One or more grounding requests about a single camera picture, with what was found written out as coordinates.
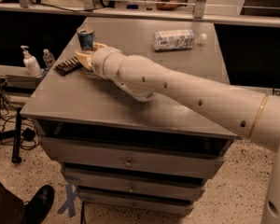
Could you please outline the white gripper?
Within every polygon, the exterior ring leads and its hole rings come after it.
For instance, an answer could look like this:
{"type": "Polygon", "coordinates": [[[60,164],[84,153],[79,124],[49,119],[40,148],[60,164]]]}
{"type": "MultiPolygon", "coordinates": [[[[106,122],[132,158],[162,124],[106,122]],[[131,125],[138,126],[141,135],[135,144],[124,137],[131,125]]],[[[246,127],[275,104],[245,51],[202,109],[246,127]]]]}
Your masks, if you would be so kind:
{"type": "Polygon", "coordinates": [[[78,61],[88,70],[103,79],[113,80],[122,61],[122,52],[106,44],[94,42],[91,51],[76,51],[78,61]]]}

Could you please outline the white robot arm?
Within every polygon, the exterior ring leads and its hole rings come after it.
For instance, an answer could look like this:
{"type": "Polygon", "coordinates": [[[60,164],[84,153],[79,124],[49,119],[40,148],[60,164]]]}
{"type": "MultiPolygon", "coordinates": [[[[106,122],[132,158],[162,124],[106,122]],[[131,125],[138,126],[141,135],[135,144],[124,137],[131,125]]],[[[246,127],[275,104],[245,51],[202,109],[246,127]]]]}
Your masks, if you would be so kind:
{"type": "Polygon", "coordinates": [[[150,59],[97,43],[78,51],[81,64],[134,99],[163,94],[218,125],[275,152],[261,224],[280,224],[280,97],[168,69],[150,59]]]}

